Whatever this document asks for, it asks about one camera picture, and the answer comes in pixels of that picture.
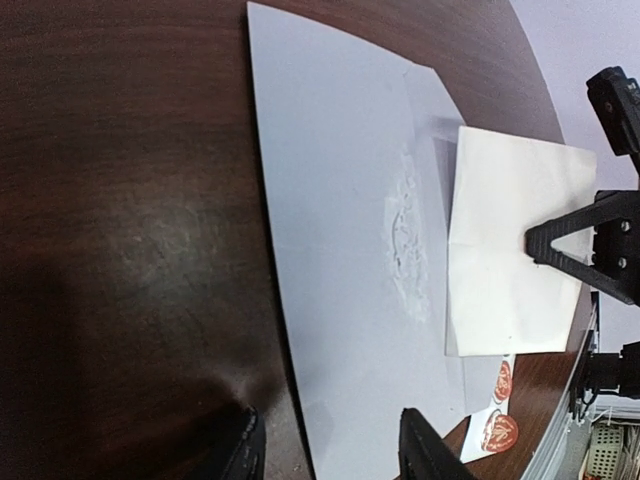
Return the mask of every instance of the folded paper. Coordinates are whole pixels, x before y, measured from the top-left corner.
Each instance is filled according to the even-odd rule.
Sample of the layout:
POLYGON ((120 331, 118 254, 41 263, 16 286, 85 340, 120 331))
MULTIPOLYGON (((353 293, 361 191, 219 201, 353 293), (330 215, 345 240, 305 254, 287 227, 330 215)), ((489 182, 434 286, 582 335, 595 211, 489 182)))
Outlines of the folded paper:
MULTIPOLYGON (((449 236, 448 346, 461 356, 564 351, 581 282, 533 263, 527 229, 594 201, 586 150, 461 127, 449 236)), ((592 231, 557 244, 586 260, 592 231)))

